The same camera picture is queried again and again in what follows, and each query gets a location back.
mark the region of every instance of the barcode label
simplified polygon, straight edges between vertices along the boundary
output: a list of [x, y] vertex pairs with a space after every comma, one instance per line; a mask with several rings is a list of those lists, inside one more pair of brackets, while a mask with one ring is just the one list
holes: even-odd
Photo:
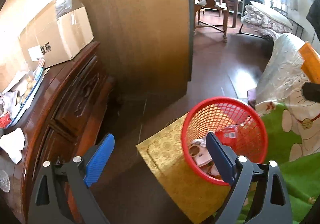
[[236, 133], [235, 132], [229, 133], [229, 138], [235, 138], [235, 137], [236, 137]]

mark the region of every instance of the carved wooden cabinet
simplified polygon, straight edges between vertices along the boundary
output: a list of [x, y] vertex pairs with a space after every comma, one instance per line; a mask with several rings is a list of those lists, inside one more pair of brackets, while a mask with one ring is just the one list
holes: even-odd
[[0, 151], [0, 169], [10, 178], [10, 191], [0, 191], [14, 215], [26, 223], [29, 200], [39, 168], [46, 160], [69, 161], [94, 145], [114, 79], [97, 55], [99, 43], [89, 43], [73, 59], [49, 69], [30, 108], [10, 132], [25, 135], [22, 160], [15, 165]]

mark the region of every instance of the crumpled white tissue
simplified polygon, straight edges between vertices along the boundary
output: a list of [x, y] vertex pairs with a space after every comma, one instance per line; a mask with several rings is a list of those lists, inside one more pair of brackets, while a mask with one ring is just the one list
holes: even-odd
[[3, 135], [0, 139], [0, 147], [6, 151], [11, 160], [17, 164], [22, 159], [21, 150], [24, 148], [24, 134], [21, 128], [7, 135]]

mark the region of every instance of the red plastic basket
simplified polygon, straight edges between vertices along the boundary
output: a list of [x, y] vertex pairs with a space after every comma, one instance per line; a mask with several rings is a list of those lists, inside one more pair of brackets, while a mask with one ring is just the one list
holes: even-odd
[[237, 155], [244, 155], [251, 162], [263, 163], [268, 150], [265, 126], [258, 114], [247, 104], [227, 97], [214, 97], [200, 102], [187, 115], [181, 133], [185, 160], [201, 178], [217, 185], [228, 185], [223, 180], [204, 173], [189, 154], [194, 139], [203, 138], [230, 125], [238, 125], [236, 143], [231, 147]]

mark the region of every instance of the yellow patterned fabric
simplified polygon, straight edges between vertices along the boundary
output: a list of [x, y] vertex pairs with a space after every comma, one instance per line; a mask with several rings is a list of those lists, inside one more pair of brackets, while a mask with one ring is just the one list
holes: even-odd
[[193, 223], [198, 224], [221, 207], [230, 187], [203, 180], [184, 160], [180, 139], [185, 117], [136, 147], [171, 199]]

